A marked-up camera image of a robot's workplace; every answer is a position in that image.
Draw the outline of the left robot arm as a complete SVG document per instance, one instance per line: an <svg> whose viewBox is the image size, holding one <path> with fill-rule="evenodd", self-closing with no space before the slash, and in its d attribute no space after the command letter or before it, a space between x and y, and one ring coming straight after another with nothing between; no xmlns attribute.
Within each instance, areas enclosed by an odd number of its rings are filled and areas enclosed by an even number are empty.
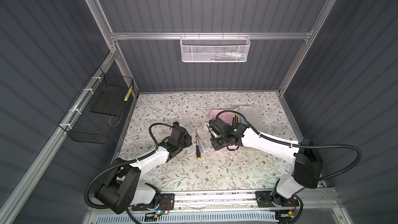
<svg viewBox="0 0 398 224"><path fill-rule="evenodd" d="M171 134L158 142L152 128L158 125L171 128ZM172 125L154 123L149 134L155 148L132 160L115 159L109 168L92 179L85 189L85 203L95 209L110 209L116 214L129 210L129 207L143 205L156 209L161 201L161 191L150 183L142 183L141 178L152 169L176 157L183 149L192 146L188 131L174 122Z"/></svg>

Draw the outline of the pink plastic tool box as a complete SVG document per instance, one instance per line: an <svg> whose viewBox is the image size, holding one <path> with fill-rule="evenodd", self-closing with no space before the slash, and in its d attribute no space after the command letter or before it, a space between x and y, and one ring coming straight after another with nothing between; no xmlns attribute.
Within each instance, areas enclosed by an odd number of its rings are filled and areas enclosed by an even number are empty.
<svg viewBox="0 0 398 224"><path fill-rule="evenodd" d="M246 143L249 141L249 136L255 134L254 129L265 131L258 106L239 106L235 110L213 110L207 128L211 136L210 143L215 151L249 148Z"/></svg>

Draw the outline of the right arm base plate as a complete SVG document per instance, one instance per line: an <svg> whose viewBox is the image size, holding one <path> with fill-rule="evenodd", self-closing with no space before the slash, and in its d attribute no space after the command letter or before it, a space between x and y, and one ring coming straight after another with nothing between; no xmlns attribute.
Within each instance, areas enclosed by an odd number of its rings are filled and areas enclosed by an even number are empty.
<svg viewBox="0 0 398 224"><path fill-rule="evenodd" d="M293 207L294 209L300 206L296 197L284 198L273 191L256 191L256 201L258 207Z"/></svg>

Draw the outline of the small grey screwdriver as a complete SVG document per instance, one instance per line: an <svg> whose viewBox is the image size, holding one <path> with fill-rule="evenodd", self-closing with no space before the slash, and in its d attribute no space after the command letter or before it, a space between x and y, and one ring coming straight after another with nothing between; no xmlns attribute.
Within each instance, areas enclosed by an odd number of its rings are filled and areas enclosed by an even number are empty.
<svg viewBox="0 0 398 224"><path fill-rule="evenodd" d="M205 153L205 151L206 151L206 149L207 149L206 142L203 141L203 140L201 140L201 141L199 142L199 147L200 147L201 155L203 156L203 154Z"/></svg>

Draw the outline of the small yellow black screwdriver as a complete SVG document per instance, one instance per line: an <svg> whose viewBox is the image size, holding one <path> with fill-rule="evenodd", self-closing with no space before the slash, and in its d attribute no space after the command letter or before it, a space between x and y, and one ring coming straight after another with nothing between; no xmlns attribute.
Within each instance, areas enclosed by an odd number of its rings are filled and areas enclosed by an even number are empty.
<svg viewBox="0 0 398 224"><path fill-rule="evenodd" d="M195 133L196 156L197 156L197 159L198 159L198 160L201 160L201 151L200 151L200 146L199 146L199 140L200 140L199 135L198 135L198 133L196 132L196 133Z"/></svg>

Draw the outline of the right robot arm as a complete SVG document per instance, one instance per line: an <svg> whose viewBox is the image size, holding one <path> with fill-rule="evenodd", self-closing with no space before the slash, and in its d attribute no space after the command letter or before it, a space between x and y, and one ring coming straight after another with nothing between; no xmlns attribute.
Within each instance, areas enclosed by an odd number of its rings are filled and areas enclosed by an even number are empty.
<svg viewBox="0 0 398 224"><path fill-rule="evenodd" d="M293 170L275 184L271 193L275 202L282 204L305 188L318 187L323 161L317 149L305 149L298 141L289 142L259 132L250 124L237 123L231 126L219 117L209 121L208 129L214 150L234 145L254 148L293 166Z"/></svg>

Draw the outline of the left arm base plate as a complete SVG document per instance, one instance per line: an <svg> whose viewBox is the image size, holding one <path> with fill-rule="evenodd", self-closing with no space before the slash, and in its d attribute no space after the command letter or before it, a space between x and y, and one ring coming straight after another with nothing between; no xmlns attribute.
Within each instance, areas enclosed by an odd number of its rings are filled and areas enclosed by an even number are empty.
<svg viewBox="0 0 398 224"><path fill-rule="evenodd" d="M170 211L174 209L175 194L160 194L149 204L131 204L133 211Z"/></svg>

